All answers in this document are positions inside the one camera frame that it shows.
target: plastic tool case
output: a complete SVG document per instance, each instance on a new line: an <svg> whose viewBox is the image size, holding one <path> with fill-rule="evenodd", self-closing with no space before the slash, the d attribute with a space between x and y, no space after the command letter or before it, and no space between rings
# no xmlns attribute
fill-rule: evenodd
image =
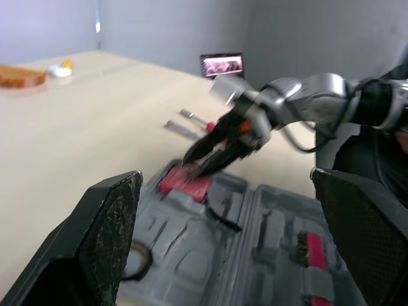
<svg viewBox="0 0 408 306"><path fill-rule="evenodd" d="M122 282L119 296L142 305L353 306L365 305L339 256L319 202L270 186L252 190L238 177L212 177L202 202L159 183L142 187L133 241L153 264L143 279ZM230 199L225 218L209 213ZM131 250L125 273L141 257Z"/></svg>

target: small white object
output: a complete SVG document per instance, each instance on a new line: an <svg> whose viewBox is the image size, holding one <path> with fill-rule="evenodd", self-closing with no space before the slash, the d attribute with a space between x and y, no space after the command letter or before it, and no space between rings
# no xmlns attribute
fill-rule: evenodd
<svg viewBox="0 0 408 306"><path fill-rule="evenodd" d="M63 67L61 65L52 65L48 67L47 72L52 77L64 78L72 74L72 69Z"/></svg>

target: white wall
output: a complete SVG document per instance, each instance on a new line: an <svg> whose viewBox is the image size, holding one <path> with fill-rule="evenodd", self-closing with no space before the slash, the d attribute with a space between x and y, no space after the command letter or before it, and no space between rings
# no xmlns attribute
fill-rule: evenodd
<svg viewBox="0 0 408 306"><path fill-rule="evenodd" d="M408 40L406 0L254 1L244 52L256 85L322 71L379 76Z"/></svg>
<svg viewBox="0 0 408 306"><path fill-rule="evenodd" d="M252 0L101 0L101 48L200 75L201 54L241 52Z"/></svg>
<svg viewBox="0 0 408 306"><path fill-rule="evenodd" d="M0 1L0 63L97 48L94 0Z"/></svg>

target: table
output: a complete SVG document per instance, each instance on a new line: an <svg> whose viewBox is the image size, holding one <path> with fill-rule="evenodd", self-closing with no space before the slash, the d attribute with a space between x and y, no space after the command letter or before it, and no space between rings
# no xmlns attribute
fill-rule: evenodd
<svg viewBox="0 0 408 306"><path fill-rule="evenodd" d="M37 88L0 89L0 298L45 237L85 190L130 170L148 182L191 140L163 129L169 119L203 134L178 112L216 120L229 108L208 92L212 82L179 71L92 51L25 64L46 69L71 59L74 73ZM292 131L311 147L314 135ZM314 196L314 155L292 149L279 132L227 172L253 187L270 184Z"/></svg>

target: metal tool bit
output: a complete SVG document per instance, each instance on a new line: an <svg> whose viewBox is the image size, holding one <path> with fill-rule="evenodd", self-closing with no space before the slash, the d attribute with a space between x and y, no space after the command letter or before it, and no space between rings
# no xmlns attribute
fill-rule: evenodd
<svg viewBox="0 0 408 306"><path fill-rule="evenodd" d="M196 140L198 138L198 135L192 131L190 131L189 129L187 129L186 127L172 121L169 120L166 125L164 126L165 128L168 128L170 130L172 130L173 132L176 132L182 136L185 136L189 139L192 140Z"/></svg>
<svg viewBox="0 0 408 306"><path fill-rule="evenodd" d="M185 118L187 118L187 119L197 120L198 122L200 122L200 123L202 123L202 124L204 124L204 125L207 125L207 124L208 124L207 121L205 121L205 120L203 120L203 119L197 117L194 113L192 113L192 112L190 112L190 111L188 111L188 110L182 109L182 110L180 111L180 114L181 114L181 116L183 116L183 117L185 117Z"/></svg>

